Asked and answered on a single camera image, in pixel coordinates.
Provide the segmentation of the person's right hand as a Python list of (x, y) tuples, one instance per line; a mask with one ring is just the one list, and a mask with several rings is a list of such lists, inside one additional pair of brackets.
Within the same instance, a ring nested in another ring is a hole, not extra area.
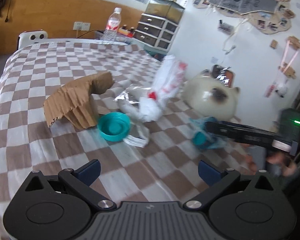
[(292, 159), (283, 152), (275, 152), (270, 155), (265, 153), (248, 154), (245, 158), (249, 170), (256, 173), (269, 168), (276, 175), (294, 179), (300, 176), (300, 170)]

